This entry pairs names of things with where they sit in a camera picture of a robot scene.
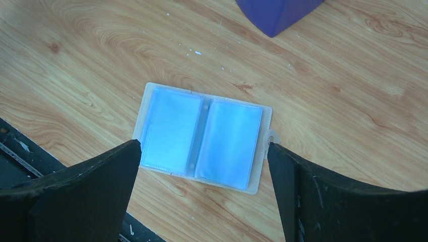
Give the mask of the white card holder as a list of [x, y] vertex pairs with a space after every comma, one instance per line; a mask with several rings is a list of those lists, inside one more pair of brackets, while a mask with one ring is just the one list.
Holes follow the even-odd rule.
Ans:
[[273, 109], [227, 97], [147, 83], [133, 138], [142, 168], [254, 195]]

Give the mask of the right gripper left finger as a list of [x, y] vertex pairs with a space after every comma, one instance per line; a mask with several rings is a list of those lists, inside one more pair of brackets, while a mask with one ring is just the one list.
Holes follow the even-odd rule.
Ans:
[[1, 190], [1, 241], [117, 241], [140, 158], [139, 141], [130, 140]]

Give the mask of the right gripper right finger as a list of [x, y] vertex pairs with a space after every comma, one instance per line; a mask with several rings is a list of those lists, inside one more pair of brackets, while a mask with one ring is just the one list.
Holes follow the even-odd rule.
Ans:
[[286, 241], [427, 241], [427, 190], [364, 183], [277, 143], [267, 160]]

